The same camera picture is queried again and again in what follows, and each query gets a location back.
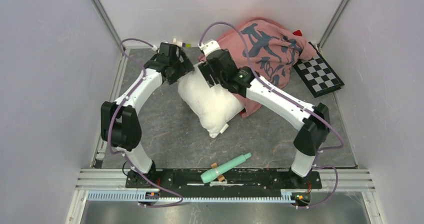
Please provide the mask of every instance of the black cable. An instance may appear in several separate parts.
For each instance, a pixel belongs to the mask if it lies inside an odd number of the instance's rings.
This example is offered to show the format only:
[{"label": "black cable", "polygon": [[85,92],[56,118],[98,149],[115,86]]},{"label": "black cable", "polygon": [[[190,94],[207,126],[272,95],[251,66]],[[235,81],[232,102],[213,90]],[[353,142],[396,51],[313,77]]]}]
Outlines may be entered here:
[{"label": "black cable", "polygon": [[124,172],[124,167],[125,167],[125,164],[126,164],[127,162],[124,162],[124,164],[122,165],[122,173],[125,175],[125,176],[128,176],[128,174],[126,174],[125,172]]}]

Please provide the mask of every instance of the marbled gray surface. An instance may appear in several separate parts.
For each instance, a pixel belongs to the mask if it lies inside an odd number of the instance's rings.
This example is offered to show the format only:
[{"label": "marbled gray surface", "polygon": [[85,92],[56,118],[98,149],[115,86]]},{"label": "marbled gray surface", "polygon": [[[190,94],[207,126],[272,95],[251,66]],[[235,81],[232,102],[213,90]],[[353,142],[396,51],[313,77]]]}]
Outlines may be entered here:
[{"label": "marbled gray surface", "polygon": [[[197,63],[198,48],[186,48],[193,64]],[[150,49],[134,49],[130,55],[145,63],[154,52]],[[120,93],[122,94],[139,76],[141,67],[128,61]],[[324,103],[330,109],[332,126],[347,142],[340,113],[333,94],[314,98],[306,85],[293,70],[290,81],[284,88],[287,93],[317,105]],[[283,118],[266,107],[261,107],[248,118],[237,115],[228,124],[229,128],[217,138],[209,137],[198,117],[179,97],[177,83],[163,84],[146,101],[139,120],[142,128],[142,144],[146,153],[158,168],[210,167],[214,162],[224,163],[247,152],[252,157],[241,167],[290,167],[295,156],[293,140],[297,131]],[[340,142],[330,133],[322,146],[335,146]],[[318,165],[332,164],[337,167],[355,166],[349,145],[340,150],[323,153]],[[121,155],[106,153],[103,168],[121,168]]]}]

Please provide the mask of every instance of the red object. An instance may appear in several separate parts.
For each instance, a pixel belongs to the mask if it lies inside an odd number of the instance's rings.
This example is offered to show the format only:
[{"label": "red object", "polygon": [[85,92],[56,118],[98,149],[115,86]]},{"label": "red object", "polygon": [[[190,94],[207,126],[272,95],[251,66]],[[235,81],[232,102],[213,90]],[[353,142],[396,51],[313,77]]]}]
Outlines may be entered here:
[{"label": "red object", "polygon": [[296,35],[296,36],[303,36],[302,32],[300,30],[294,31],[293,34]]}]

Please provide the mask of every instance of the white wall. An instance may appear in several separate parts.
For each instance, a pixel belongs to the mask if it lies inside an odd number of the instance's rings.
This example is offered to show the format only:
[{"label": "white wall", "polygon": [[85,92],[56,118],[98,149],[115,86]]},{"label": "white wall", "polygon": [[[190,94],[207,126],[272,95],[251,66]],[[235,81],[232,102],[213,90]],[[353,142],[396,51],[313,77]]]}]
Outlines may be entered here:
[{"label": "white wall", "polygon": [[346,83],[342,115],[388,223],[424,218],[423,9],[423,0],[352,0],[324,47]]},{"label": "white wall", "polygon": [[[318,42],[341,0],[101,0],[119,36],[159,44],[179,38],[195,46],[216,21],[234,25],[262,16]],[[215,27],[206,40],[228,27]]]},{"label": "white wall", "polygon": [[0,223],[64,223],[119,51],[90,0],[0,6]]}]

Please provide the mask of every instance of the checkerboard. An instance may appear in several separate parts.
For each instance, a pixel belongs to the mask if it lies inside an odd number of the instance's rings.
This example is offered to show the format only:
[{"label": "checkerboard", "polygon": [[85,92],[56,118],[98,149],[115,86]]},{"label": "checkerboard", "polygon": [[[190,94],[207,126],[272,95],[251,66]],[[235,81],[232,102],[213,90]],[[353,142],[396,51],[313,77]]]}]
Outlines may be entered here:
[{"label": "checkerboard", "polygon": [[299,60],[293,66],[314,97],[339,90],[343,81],[318,53],[309,61]]}]

